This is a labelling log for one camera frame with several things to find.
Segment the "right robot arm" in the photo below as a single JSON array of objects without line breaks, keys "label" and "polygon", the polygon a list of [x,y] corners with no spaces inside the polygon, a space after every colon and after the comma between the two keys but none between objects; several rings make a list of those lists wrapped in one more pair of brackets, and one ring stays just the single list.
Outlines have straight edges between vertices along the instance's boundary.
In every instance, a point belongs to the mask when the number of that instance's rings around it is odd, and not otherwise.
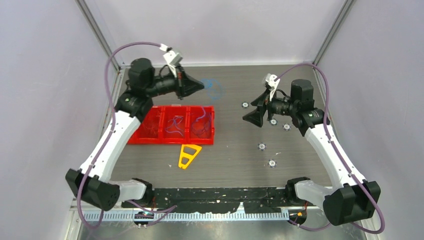
[{"label": "right robot arm", "polygon": [[308,177],[290,179],[285,186],[287,202],[299,205],[306,201],[319,207],[334,226],[370,219],[381,188],[376,181],[368,181],[358,172],[342,150],[325,111],[315,107],[312,83],[295,79],[291,82],[290,94],[277,97],[279,82],[274,75],[264,79],[264,92],[251,102],[256,109],[242,119],[262,127],[265,115],[269,122],[274,115],[291,117],[292,124],[317,153],[331,182],[331,188],[327,188]]}]

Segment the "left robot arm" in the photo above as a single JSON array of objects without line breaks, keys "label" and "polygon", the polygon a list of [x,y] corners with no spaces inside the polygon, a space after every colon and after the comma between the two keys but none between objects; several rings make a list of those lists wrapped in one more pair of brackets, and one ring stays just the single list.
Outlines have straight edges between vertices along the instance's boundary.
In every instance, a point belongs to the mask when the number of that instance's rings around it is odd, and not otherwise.
[{"label": "left robot arm", "polygon": [[151,183],[139,178],[112,181],[111,176],[128,140],[153,107],[154,97],[175,93],[183,99],[205,88],[180,64],[166,67],[167,74],[156,74],[147,58],[131,62],[126,90],[116,102],[107,129],[86,161],[78,169],[70,168],[65,175],[73,195],[81,202],[102,211],[129,200],[135,200],[141,207],[148,207],[153,202]]}]

